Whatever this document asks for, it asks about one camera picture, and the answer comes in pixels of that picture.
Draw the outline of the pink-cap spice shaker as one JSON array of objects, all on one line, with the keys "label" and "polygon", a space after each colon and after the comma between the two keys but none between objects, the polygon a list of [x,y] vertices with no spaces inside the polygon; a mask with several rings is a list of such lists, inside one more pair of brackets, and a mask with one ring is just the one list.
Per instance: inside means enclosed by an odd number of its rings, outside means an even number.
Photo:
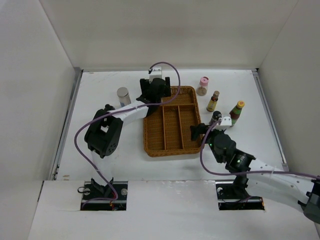
[{"label": "pink-cap spice shaker", "polygon": [[199,96],[205,96],[208,91],[208,84],[209,84],[209,78],[206,76],[203,76],[199,80],[199,84],[196,88],[196,93]]}]

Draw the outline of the black-top salt grinder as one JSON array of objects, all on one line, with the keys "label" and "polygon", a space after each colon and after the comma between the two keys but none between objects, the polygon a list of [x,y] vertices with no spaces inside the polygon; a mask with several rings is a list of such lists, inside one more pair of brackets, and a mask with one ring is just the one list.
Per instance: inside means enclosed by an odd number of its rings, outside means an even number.
[{"label": "black-top salt grinder", "polygon": [[161,97],[161,101],[163,102],[166,97],[167,97],[167,96],[164,94],[164,95]]}]

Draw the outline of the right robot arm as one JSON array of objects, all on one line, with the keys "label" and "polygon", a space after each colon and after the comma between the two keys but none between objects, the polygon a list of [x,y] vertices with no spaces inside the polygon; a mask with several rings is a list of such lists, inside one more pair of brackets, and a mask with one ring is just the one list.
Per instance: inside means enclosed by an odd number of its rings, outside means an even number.
[{"label": "right robot arm", "polygon": [[191,140],[203,135],[216,162],[224,164],[227,175],[235,176],[232,192],[238,198],[256,196],[290,206],[314,223],[320,222],[320,177],[283,171],[237,149],[237,144],[215,124],[190,126]]}]

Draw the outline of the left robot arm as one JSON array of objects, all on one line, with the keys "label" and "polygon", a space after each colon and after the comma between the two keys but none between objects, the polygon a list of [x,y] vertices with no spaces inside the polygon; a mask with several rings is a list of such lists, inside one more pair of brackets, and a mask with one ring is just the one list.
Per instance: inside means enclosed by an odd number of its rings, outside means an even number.
[{"label": "left robot arm", "polygon": [[110,156],[117,148],[122,128],[135,120],[152,115],[160,106],[162,98],[171,96],[171,82],[169,77],[140,79],[141,95],[134,102],[119,109],[116,114],[113,106],[106,105],[105,108],[96,112],[94,118],[103,115],[111,115],[99,119],[89,125],[84,141],[91,152],[91,165],[96,169],[95,160]]}]

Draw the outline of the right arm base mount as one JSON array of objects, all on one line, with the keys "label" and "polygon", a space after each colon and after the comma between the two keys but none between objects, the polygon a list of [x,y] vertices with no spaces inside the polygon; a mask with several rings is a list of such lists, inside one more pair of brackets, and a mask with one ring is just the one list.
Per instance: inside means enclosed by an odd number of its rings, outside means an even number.
[{"label": "right arm base mount", "polygon": [[262,197],[247,193],[246,176],[236,176],[233,180],[215,182],[218,208],[220,211],[265,210]]}]

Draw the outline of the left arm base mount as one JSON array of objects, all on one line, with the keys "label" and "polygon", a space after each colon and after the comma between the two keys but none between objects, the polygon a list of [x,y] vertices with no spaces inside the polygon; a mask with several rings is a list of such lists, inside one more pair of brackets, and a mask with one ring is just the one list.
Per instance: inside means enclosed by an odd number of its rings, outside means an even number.
[{"label": "left arm base mount", "polygon": [[81,211],[126,211],[128,197],[128,182],[116,181],[112,178],[110,184],[118,194],[109,185],[98,184],[93,178],[90,182],[85,182],[83,186],[77,189],[81,194]]}]

